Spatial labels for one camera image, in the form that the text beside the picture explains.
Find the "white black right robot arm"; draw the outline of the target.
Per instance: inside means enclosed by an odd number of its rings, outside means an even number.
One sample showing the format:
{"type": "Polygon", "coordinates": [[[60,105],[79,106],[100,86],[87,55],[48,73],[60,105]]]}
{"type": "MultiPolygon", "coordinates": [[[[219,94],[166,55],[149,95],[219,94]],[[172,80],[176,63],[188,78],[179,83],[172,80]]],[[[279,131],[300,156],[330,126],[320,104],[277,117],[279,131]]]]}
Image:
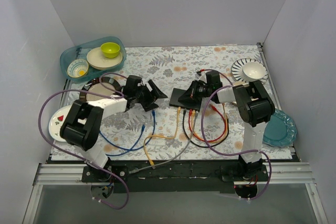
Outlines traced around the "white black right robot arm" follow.
{"type": "Polygon", "coordinates": [[[263,166],[261,147],[264,131],[275,112],[275,105],[261,81],[224,86],[220,73],[207,70],[205,80],[194,80],[187,90],[177,96],[180,104],[190,108],[201,106],[208,98],[217,104],[235,102],[241,119],[244,121],[243,148],[238,154],[236,174],[242,179],[251,180],[263,166]]]}

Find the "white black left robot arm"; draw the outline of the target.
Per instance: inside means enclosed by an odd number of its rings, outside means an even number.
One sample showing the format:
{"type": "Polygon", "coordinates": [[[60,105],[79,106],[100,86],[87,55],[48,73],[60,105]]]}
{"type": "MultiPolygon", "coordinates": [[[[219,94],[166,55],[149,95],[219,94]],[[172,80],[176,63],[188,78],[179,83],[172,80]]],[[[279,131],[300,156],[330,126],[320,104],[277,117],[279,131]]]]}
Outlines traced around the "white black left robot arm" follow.
{"type": "Polygon", "coordinates": [[[89,102],[77,100],[70,107],[60,128],[60,137],[75,146],[95,167],[93,175],[98,181],[106,182],[112,175],[111,168],[106,165],[109,158],[97,143],[102,120],[126,112],[137,103],[146,112],[156,109],[156,100],[166,99],[167,95],[152,80],[148,84],[144,84],[141,77],[130,75],[124,86],[111,90],[112,95],[102,95],[102,99],[89,102]]]}

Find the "black network switch box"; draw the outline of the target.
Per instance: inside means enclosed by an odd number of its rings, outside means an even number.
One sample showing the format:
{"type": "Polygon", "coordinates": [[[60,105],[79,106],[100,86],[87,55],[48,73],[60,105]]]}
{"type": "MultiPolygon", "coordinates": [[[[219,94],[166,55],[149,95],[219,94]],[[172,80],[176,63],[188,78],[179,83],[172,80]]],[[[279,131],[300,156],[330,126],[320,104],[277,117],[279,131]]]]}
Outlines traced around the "black network switch box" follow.
{"type": "Polygon", "coordinates": [[[186,90],[174,88],[169,106],[181,107],[182,109],[200,111],[201,109],[201,100],[194,100],[188,94],[186,90]]]}

